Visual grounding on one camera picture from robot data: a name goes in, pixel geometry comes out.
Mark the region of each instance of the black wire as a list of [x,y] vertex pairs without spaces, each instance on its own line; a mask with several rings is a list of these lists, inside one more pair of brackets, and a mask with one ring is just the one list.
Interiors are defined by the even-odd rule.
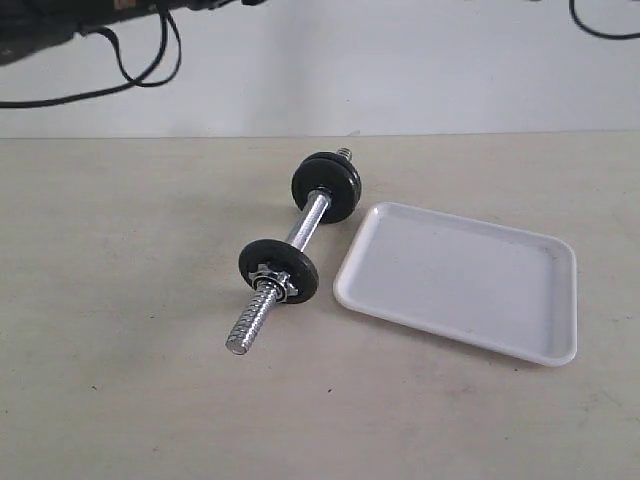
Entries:
[[573,23],[575,23],[580,28],[580,30],[588,33],[589,35],[593,35],[594,37],[603,38],[605,40],[635,40],[640,38],[640,32],[614,34],[600,32],[591,28],[590,26],[586,25],[578,16],[578,13],[576,12],[576,0],[569,0],[569,12],[571,13]]
[[[156,57],[153,59],[151,64],[137,77],[131,77],[125,70],[124,65],[122,64],[122,55],[120,51],[120,42],[118,41],[118,37],[113,33],[112,30],[108,28],[100,28],[94,30],[90,33],[97,33],[99,35],[104,36],[107,40],[111,42],[111,45],[114,48],[116,58],[118,60],[118,65],[120,67],[120,71],[123,76],[127,80],[126,83],[121,85],[117,85],[115,87],[104,88],[100,90],[94,90],[90,92],[78,93],[74,95],[67,95],[64,97],[50,98],[46,100],[28,100],[28,101],[0,101],[0,109],[29,109],[29,108],[44,108],[44,107],[53,107],[57,105],[65,105],[68,103],[79,102],[82,100],[88,100],[92,98],[104,97],[106,95],[112,95],[115,93],[124,92],[133,87],[154,87],[164,85],[175,78],[182,64],[182,42],[180,39],[180,34],[178,32],[177,25],[171,16],[171,13],[168,9],[162,7],[158,9],[158,16],[160,18],[160,28],[161,28],[161,38],[160,38],[160,47],[158,49],[158,53]],[[158,68],[162,60],[164,59],[165,53],[167,51],[167,43],[168,43],[168,27],[171,27],[173,31],[176,41],[178,43],[178,59],[176,61],[176,65],[174,67],[173,72],[164,80],[159,82],[144,82],[155,70]]]

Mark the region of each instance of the white tray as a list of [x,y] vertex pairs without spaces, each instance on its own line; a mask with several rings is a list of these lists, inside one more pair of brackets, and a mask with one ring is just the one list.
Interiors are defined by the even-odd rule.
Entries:
[[334,284],[346,308],[547,366],[577,351],[563,241],[396,203],[374,206]]

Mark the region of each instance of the white wall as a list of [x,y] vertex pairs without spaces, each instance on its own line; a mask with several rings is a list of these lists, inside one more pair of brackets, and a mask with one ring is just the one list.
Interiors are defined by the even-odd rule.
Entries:
[[[640,41],[570,22],[568,0],[270,0],[181,11],[174,83],[0,112],[2,137],[377,135],[640,128]],[[640,2],[578,0],[586,21],[640,30]],[[138,71],[157,19],[117,28]],[[6,100],[119,83],[99,37],[0,70]]]

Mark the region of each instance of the beige table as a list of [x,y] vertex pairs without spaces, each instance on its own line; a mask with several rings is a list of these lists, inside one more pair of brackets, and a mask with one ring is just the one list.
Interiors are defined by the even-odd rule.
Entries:
[[[322,285],[252,351],[240,249],[281,238],[297,163],[365,182]],[[640,478],[640,135],[0,142],[0,478]],[[331,283],[393,200],[559,236],[579,351],[549,369],[350,313]]]

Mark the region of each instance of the dumbbell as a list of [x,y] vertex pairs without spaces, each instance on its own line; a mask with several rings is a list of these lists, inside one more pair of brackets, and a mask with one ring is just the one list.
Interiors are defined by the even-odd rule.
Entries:
[[227,338],[232,353],[249,351],[277,303],[304,303],[316,293],[318,272],[303,250],[319,223],[340,222],[355,210],[362,183],[351,158],[351,151],[341,148],[303,160],[291,180],[302,214],[287,238],[256,240],[240,253],[240,274],[255,293]]

